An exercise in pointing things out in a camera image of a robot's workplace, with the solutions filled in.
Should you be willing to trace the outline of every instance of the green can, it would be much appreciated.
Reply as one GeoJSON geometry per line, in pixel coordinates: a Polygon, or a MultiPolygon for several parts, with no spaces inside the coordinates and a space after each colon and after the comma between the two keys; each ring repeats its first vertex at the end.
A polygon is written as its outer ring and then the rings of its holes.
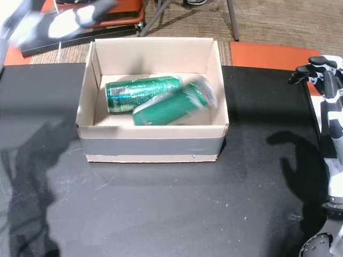
{"type": "Polygon", "coordinates": [[[107,108],[109,112],[132,111],[154,96],[181,88],[181,85],[180,78],[171,76],[108,83],[107,108]]]}
{"type": "Polygon", "coordinates": [[[168,125],[194,111],[217,106],[217,99],[205,78],[184,88],[156,96],[133,111],[135,125],[168,125]]]}

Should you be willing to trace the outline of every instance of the robotic arm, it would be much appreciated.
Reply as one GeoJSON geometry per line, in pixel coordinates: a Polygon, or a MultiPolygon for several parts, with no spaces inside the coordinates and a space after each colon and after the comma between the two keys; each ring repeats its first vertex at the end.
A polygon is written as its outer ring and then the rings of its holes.
{"type": "Polygon", "coordinates": [[[337,221],[336,235],[328,231],[315,235],[302,247],[300,256],[343,257],[343,59],[338,56],[309,58],[309,64],[298,67],[288,82],[300,81],[312,82],[325,99],[327,111],[324,115],[337,154],[337,158],[324,156],[330,173],[329,201],[324,207],[328,210],[328,218],[337,221]]]}
{"type": "Polygon", "coordinates": [[[0,9],[0,72],[9,44],[20,48],[37,39],[59,41],[100,21],[115,0],[97,0],[77,10],[42,14],[31,10],[32,0],[11,0],[0,9]]]}

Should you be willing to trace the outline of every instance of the carpet floor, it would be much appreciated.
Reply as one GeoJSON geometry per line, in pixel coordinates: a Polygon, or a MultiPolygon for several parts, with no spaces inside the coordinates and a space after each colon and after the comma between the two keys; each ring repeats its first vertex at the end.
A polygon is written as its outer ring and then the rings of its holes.
{"type": "MultiPolygon", "coordinates": [[[[146,20],[157,3],[145,0],[146,20]]],[[[343,56],[343,1],[332,0],[235,0],[240,41],[319,50],[343,56]]],[[[219,42],[223,65],[231,65],[233,40],[226,0],[208,0],[192,7],[174,0],[147,36],[213,37],[219,42]]],[[[88,44],[33,56],[32,64],[84,62],[88,44]]]]}

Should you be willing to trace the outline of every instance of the black table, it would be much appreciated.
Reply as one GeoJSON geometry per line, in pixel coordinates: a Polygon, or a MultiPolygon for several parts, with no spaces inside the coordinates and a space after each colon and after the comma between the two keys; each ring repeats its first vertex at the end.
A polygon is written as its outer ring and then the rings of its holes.
{"type": "Polygon", "coordinates": [[[1,256],[295,256],[322,227],[324,163],[289,72],[223,67],[217,163],[105,164],[87,163],[77,139],[83,69],[3,73],[1,256]]]}

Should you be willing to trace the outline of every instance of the open cardboard box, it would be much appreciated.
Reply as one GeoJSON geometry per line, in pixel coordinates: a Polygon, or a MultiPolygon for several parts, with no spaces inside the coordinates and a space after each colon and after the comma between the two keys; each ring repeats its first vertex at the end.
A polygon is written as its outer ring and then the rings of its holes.
{"type": "Polygon", "coordinates": [[[217,42],[187,37],[96,40],[88,54],[76,124],[89,162],[215,161],[229,124],[217,42]],[[205,76],[218,107],[168,126],[134,126],[130,113],[107,112],[106,83],[163,75],[184,82],[205,76]]]}

